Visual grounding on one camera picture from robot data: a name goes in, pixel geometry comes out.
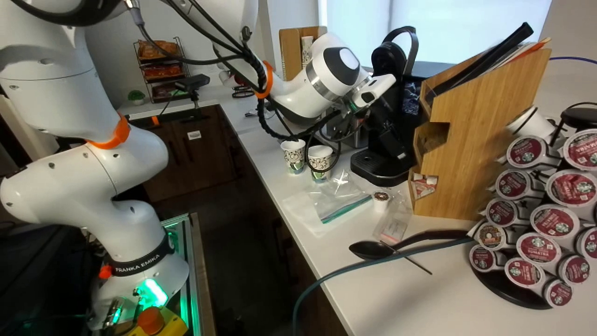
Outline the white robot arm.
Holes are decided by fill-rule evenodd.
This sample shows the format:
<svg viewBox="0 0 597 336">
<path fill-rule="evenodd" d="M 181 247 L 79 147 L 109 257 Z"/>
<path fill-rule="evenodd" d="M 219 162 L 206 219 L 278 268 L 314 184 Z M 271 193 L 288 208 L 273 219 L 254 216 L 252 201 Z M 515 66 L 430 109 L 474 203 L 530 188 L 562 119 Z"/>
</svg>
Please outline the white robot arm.
<svg viewBox="0 0 597 336">
<path fill-rule="evenodd" d="M 258 0 L 165 1 L 213 40 L 215 57 L 262 100 L 299 119 L 320 117 L 357 87 L 359 57 L 329 35 L 293 79 L 280 79 L 249 46 Z M 168 162 L 157 134 L 116 111 L 86 46 L 88 25 L 124 10 L 140 12 L 135 0 L 0 0 L 2 87 L 28 124 L 81 141 L 6 177 L 2 205 L 30 223 L 75 225 L 107 249 L 112 274 L 92 298 L 96 331 L 139 305 L 167 303 L 189 277 L 155 208 L 118 197 Z"/>
</svg>

